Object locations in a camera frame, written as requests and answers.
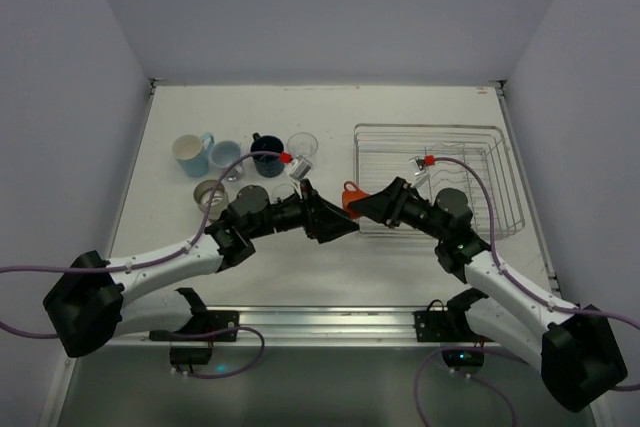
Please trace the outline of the small clear glass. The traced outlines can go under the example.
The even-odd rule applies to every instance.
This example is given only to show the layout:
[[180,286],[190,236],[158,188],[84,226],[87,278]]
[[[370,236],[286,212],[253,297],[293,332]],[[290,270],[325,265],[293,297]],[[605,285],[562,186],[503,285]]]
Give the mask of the small clear glass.
[[274,187],[271,191],[273,201],[285,200],[296,193],[296,188],[290,183],[282,183]]

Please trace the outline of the orange cup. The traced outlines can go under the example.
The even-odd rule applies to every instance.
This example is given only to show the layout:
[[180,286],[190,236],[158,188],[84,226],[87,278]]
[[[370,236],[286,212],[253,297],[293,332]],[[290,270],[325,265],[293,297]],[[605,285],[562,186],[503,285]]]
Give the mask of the orange cup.
[[354,211],[351,204],[369,197],[370,194],[363,191],[355,182],[349,180],[343,184],[341,194],[342,209],[348,214],[352,220],[359,219],[361,215]]

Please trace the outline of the large dark blue mug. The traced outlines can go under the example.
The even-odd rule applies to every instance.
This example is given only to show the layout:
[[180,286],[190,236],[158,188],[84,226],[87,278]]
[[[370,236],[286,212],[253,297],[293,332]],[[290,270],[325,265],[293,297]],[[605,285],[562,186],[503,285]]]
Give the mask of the large dark blue mug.
[[278,177],[284,170],[284,163],[280,160],[280,155],[284,152],[282,140],[257,132],[252,135],[252,140],[250,152],[254,153],[253,162],[257,173],[264,178]]

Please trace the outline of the clear faceted glass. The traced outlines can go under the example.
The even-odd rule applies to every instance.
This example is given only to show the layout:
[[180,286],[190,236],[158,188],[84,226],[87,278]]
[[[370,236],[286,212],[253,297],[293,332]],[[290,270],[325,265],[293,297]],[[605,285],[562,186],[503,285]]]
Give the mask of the clear faceted glass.
[[315,154],[318,151],[317,138],[308,132],[297,132],[287,141],[288,152],[294,157],[302,157],[311,164],[314,163]]

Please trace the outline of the pale grey-blue mug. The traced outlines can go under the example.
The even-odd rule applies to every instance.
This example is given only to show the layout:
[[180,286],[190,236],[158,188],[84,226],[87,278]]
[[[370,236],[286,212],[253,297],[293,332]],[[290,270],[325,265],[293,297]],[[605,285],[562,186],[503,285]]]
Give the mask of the pale grey-blue mug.
[[[241,146],[234,141],[225,140],[216,142],[209,154],[210,164],[219,172],[225,171],[242,156]],[[242,162],[236,164],[227,174],[229,182],[239,181],[244,175]]]

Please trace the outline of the cream cup brown band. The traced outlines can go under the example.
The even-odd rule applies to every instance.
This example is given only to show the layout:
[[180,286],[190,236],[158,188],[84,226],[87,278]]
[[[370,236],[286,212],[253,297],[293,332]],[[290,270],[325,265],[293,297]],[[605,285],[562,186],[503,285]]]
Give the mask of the cream cup brown band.
[[216,179],[200,182],[193,191],[193,198],[199,210],[208,213],[210,220],[218,219],[229,204],[225,186]]

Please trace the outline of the light blue mug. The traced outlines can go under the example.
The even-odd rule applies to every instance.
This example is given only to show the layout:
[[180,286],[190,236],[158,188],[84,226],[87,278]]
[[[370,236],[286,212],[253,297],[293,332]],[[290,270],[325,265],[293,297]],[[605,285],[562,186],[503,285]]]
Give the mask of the light blue mug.
[[172,154],[187,176],[200,178],[209,172],[209,155],[214,144],[211,133],[186,134],[174,141]]

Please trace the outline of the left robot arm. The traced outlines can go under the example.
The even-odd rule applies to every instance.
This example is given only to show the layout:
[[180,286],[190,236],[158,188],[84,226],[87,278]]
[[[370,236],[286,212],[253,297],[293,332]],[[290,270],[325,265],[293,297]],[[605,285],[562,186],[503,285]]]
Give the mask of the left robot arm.
[[294,229],[323,244],[357,231],[358,225],[308,180],[299,192],[276,201],[263,187],[249,185],[197,241],[123,258],[104,259],[95,251],[80,255],[43,306],[71,358],[91,354],[120,335],[179,332],[202,316],[203,305],[189,289],[157,301],[151,299],[154,292],[236,267],[255,253],[255,239]]

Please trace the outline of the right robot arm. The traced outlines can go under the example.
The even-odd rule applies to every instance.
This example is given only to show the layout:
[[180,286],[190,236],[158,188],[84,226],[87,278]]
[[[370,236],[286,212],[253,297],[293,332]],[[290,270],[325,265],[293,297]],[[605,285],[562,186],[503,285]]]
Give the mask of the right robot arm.
[[593,306],[576,307],[505,263],[473,230],[462,191],[445,188],[428,201],[401,178],[373,195],[347,182],[342,204],[352,217],[388,228],[406,224],[436,239],[442,268],[480,294],[465,312],[470,330],[538,371],[567,410],[582,410],[627,378],[604,313]]

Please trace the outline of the aluminium front rail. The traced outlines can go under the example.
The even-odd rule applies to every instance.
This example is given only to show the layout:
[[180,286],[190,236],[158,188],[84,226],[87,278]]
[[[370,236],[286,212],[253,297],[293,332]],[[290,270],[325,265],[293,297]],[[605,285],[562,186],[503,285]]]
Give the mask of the aluminium front rail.
[[[99,316],[79,334],[78,344],[87,355],[111,339],[133,334],[147,334],[154,329],[176,327],[185,320],[187,307],[179,305],[178,296],[163,299],[142,299],[121,312]],[[239,326],[257,330],[271,329],[280,337],[324,336],[330,338],[373,337],[389,338],[414,330],[413,312],[406,309],[347,309],[347,308],[208,308],[210,311],[237,311]],[[540,315],[528,327],[492,299],[483,299],[466,314],[471,330],[490,341],[507,347],[539,346],[542,336],[559,320],[544,320]]]

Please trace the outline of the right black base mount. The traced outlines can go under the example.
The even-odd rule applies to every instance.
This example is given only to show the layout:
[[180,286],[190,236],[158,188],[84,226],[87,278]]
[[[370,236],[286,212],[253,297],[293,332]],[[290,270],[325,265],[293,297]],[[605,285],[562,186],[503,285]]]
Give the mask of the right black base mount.
[[[421,343],[462,344],[481,347],[484,338],[474,333],[466,319],[470,308],[487,296],[469,288],[447,302],[432,300],[424,309],[413,312],[416,340]],[[464,374],[477,374],[484,365],[483,353],[454,349],[440,354],[449,369]]]

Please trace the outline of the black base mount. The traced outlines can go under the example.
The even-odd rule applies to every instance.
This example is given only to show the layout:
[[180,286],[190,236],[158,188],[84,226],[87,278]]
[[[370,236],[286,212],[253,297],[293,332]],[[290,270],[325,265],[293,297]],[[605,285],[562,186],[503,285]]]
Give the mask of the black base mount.
[[[462,344],[481,347],[484,338],[474,333],[466,319],[470,308],[487,296],[469,288],[447,302],[432,300],[424,309],[413,312],[416,340],[421,343]],[[483,353],[454,349],[440,354],[449,369],[464,374],[477,374],[484,365]]]
[[216,340],[236,341],[239,314],[230,310],[210,311],[192,288],[181,287],[175,293],[178,295],[178,304],[187,307],[186,319],[178,320],[176,327],[151,330],[149,339],[154,342],[205,342],[206,347],[169,349],[169,362],[173,368],[182,375],[205,378],[206,374],[196,373],[195,367],[206,366],[210,362]]

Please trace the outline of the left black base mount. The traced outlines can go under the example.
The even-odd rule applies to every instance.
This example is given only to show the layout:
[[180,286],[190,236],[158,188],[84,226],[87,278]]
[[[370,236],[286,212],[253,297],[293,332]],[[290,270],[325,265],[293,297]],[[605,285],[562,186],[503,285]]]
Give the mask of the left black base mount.
[[169,349],[169,362],[173,368],[182,375],[205,378],[206,374],[196,373],[195,367],[206,366],[210,362],[216,340],[236,341],[239,314],[230,310],[210,311],[192,288],[181,287],[175,293],[178,295],[178,304],[187,307],[186,319],[178,320],[176,327],[151,330],[149,339],[154,342],[205,342],[206,347]]

